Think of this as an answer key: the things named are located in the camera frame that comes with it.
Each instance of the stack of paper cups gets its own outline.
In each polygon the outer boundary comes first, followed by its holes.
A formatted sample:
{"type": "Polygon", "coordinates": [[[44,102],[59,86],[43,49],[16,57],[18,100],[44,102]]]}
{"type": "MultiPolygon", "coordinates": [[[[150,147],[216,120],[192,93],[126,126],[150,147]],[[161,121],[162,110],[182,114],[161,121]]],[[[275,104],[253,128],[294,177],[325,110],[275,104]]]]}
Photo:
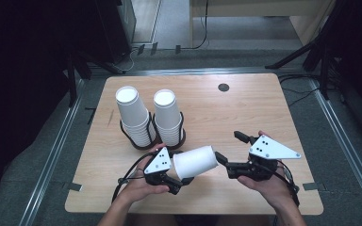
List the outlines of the stack of paper cups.
{"type": "Polygon", "coordinates": [[[173,156],[175,171],[178,177],[195,177],[218,166],[216,155],[211,146],[194,149],[173,156]]]}
{"type": "Polygon", "coordinates": [[[155,124],[161,140],[167,146],[175,146],[183,138],[180,128],[182,117],[175,94],[171,90],[162,89],[155,94],[154,100],[155,124]]]}
{"type": "Polygon", "coordinates": [[[150,145],[156,138],[156,132],[138,91],[133,87],[122,87],[116,92],[116,100],[127,134],[137,146],[150,145]]]}

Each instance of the hand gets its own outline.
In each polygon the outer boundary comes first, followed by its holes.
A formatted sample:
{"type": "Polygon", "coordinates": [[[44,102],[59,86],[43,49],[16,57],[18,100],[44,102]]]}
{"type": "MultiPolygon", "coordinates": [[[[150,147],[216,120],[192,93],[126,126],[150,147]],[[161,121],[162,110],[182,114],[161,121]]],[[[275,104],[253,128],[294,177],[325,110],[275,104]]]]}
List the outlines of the hand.
{"type": "MultiPolygon", "coordinates": [[[[156,151],[159,148],[164,147],[165,144],[157,144],[154,148],[152,148],[149,152],[152,153],[156,151]]],[[[136,172],[133,177],[140,178],[143,177],[143,169],[145,168],[146,164],[148,163],[149,159],[152,156],[145,157],[142,159],[138,165],[136,172]]],[[[130,179],[129,183],[125,186],[123,191],[119,194],[120,199],[126,199],[129,202],[136,202],[143,200],[145,197],[147,197],[150,194],[160,194],[168,192],[169,188],[167,186],[151,186],[148,185],[145,181],[145,179],[130,179]]]]}
{"type": "MultiPolygon", "coordinates": [[[[263,131],[259,131],[258,134],[260,136],[264,135],[270,137],[263,131]]],[[[284,167],[281,164],[278,164],[278,166],[279,168],[276,172],[278,172],[281,176],[285,176],[284,167]]],[[[290,197],[287,185],[278,177],[272,176],[272,178],[267,181],[257,182],[249,177],[239,176],[238,181],[241,184],[260,192],[264,199],[266,199],[269,205],[273,208],[279,207],[282,203],[293,201],[290,197]]]]}

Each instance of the human hand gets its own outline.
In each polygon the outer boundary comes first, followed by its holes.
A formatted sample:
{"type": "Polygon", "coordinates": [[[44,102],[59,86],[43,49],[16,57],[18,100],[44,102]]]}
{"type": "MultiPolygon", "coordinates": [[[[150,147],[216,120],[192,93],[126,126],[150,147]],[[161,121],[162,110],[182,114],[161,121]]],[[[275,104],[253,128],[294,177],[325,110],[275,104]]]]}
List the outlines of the human hand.
{"type": "MultiPolygon", "coordinates": [[[[264,135],[270,137],[263,131],[259,131],[258,134],[260,136],[264,135]]],[[[284,167],[280,163],[278,164],[276,172],[283,177],[285,176],[284,167]]],[[[266,199],[269,205],[275,209],[280,208],[282,204],[293,202],[286,183],[276,176],[272,176],[269,180],[260,182],[246,176],[239,176],[238,181],[241,184],[258,191],[264,199],[266,199]]]]}
{"type": "MultiPolygon", "coordinates": [[[[152,153],[159,148],[163,148],[164,146],[164,143],[157,144],[149,152],[152,153]]],[[[136,172],[133,177],[141,178],[130,179],[122,192],[120,192],[118,199],[124,199],[132,203],[143,200],[150,194],[161,194],[169,191],[169,188],[167,186],[151,186],[147,184],[145,179],[143,178],[143,169],[145,168],[145,165],[148,163],[151,157],[152,156],[145,157],[138,163],[136,172]]]]}

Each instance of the gray floor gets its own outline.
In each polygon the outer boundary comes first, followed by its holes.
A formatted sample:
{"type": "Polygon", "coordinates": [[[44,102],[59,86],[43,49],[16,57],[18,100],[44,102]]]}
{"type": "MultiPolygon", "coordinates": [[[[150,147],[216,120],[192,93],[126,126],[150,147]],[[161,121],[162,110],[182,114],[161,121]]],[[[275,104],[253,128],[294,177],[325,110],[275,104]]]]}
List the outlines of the gray floor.
{"type": "MultiPolygon", "coordinates": [[[[166,7],[166,4],[170,2],[184,4],[180,1],[163,0],[162,7],[166,7]]],[[[160,17],[165,18],[162,16],[163,11],[167,10],[162,8],[160,17]]],[[[182,14],[174,15],[172,22],[182,24],[182,20],[179,19],[184,16],[182,14]]],[[[208,21],[211,27],[214,26],[212,22],[214,21],[208,21]]],[[[242,37],[242,34],[238,35],[240,24],[237,24],[234,39],[225,38],[231,31],[226,30],[225,33],[220,34],[222,31],[219,29],[208,33],[209,45],[204,49],[182,51],[180,54],[172,50],[158,50],[154,55],[149,50],[145,50],[141,55],[133,53],[133,61],[127,59],[118,67],[129,69],[127,73],[130,75],[201,73],[202,69],[205,69],[204,72],[211,73],[271,72],[283,75],[302,72],[300,66],[304,56],[297,58],[281,70],[265,70],[263,67],[287,56],[301,46],[296,34],[293,35],[291,25],[286,18],[252,18],[251,24],[255,29],[245,32],[251,37],[247,40],[242,37]],[[277,24],[277,27],[284,28],[271,29],[269,24],[272,22],[277,24]],[[269,48],[269,43],[273,43],[273,47],[269,48]]],[[[188,45],[188,39],[183,36],[183,31],[178,30],[177,33],[166,30],[175,27],[162,27],[160,21],[157,22],[155,41],[158,42],[159,49],[173,49],[176,44],[188,45]]],[[[112,75],[96,67],[92,67],[92,70],[92,79],[80,83],[82,86],[80,85],[79,92],[82,95],[78,109],[74,110],[74,120],[64,142],[59,147],[55,146],[62,123],[69,117],[69,110],[72,111],[67,106],[68,96],[58,104],[56,111],[44,125],[35,142],[8,167],[0,185],[0,225],[19,225],[20,222],[24,225],[94,225],[102,217],[102,214],[73,214],[64,210],[68,194],[66,184],[73,180],[78,159],[91,126],[92,111],[89,108],[97,107],[105,81],[112,75]],[[29,221],[22,220],[46,160],[51,157],[49,154],[55,147],[59,149],[58,159],[50,175],[46,191],[41,193],[41,203],[33,208],[36,210],[33,212],[35,216],[31,216],[29,221]]],[[[296,79],[283,83],[283,87],[307,91],[313,89],[310,84],[308,79],[296,79]]],[[[284,93],[289,104],[304,96],[302,93],[288,89],[285,89],[284,93]]],[[[344,131],[362,161],[362,132],[349,109],[340,102],[337,91],[330,92],[329,104],[335,110],[344,131]]],[[[338,142],[316,95],[314,93],[309,95],[292,105],[289,110],[314,179],[325,186],[325,189],[320,192],[324,212],[319,216],[305,216],[308,225],[362,225],[362,185],[357,180],[359,176],[354,172],[354,166],[349,162],[344,149],[338,142]]]]}

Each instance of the person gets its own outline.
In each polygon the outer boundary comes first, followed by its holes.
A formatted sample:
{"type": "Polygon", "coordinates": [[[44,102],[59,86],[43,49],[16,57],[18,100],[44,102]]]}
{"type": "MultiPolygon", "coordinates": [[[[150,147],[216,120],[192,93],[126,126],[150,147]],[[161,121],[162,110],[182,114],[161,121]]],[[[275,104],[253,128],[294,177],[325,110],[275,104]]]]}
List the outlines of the person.
{"type": "MultiPolygon", "coordinates": [[[[150,152],[164,147],[165,144],[157,144],[150,152]]],[[[141,160],[137,169],[143,169],[149,161],[149,157],[141,160]]],[[[285,176],[283,168],[278,168],[277,172],[285,176]]],[[[141,170],[136,170],[135,177],[143,176],[141,170]]],[[[246,176],[239,176],[238,181],[250,189],[258,191],[267,203],[275,210],[278,216],[279,225],[299,225],[305,226],[304,218],[290,196],[286,184],[279,178],[272,176],[267,181],[254,181],[246,176]]],[[[123,226],[127,217],[128,210],[134,202],[143,200],[152,194],[161,194],[169,191],[167,186],[151,186],[145,180],[130,180],[125,188],[119,193],[114,202],[107,209],[107,212],[99,221],[99,226],[123,226]]]]}

